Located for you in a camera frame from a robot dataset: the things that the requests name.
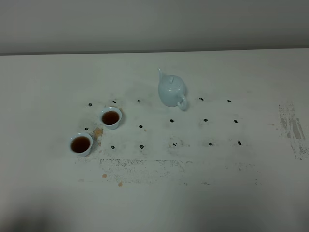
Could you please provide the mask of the light blue porcelain teapot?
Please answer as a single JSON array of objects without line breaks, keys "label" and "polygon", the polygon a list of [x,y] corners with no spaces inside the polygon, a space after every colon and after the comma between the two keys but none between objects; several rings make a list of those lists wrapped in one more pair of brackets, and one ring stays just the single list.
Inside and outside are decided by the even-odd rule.
[{"label": "light blue porcelain teapot", "polygon": [[160,68],[158,95],[162,103],[167,107],[178,106],[182,111],[185,111],[188,106],[188,101],[185,96],[186,85],[184,81],[176,75],[165,75]]}]

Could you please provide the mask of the far light blue teacup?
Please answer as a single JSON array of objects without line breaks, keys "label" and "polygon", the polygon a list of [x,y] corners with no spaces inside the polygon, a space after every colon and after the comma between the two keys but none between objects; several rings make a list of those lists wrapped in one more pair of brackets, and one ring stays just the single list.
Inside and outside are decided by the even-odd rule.
[{"label": "far light blue teacup", "polygon": [[110,130],[115,130],[119,127],[122,119],[122,112],[115,107],[104,108],[101,112],[100,121]]}]

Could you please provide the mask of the light blue teacup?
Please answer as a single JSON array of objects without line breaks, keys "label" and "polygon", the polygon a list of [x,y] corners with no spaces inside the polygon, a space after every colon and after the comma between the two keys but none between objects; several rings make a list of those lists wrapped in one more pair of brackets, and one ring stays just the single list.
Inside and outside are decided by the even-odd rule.
[{"label": "light blue teacup", "polygon": [[69,150],[80,157],[86,157],[90,154],[93,145],[93,138],[90,134],[81,132],[69,140]]},{"label": "light blue teacup", "polygon": [[101,112],[100,121],[110,130],[115,130],[119,127],[122,119],[122,112],[115,107],[104,108]]}]

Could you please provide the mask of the near light blue teacup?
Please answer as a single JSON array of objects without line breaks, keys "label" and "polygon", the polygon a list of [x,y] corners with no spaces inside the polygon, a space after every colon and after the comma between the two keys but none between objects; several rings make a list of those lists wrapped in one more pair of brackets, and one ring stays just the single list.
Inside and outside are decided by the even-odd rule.
[{"label": "near light blue teacup", "polygon": [[81,132],[69,140],[69,150],[80,157],[86,157],[90,154],[93,145],[93,138],[90,134]]}]

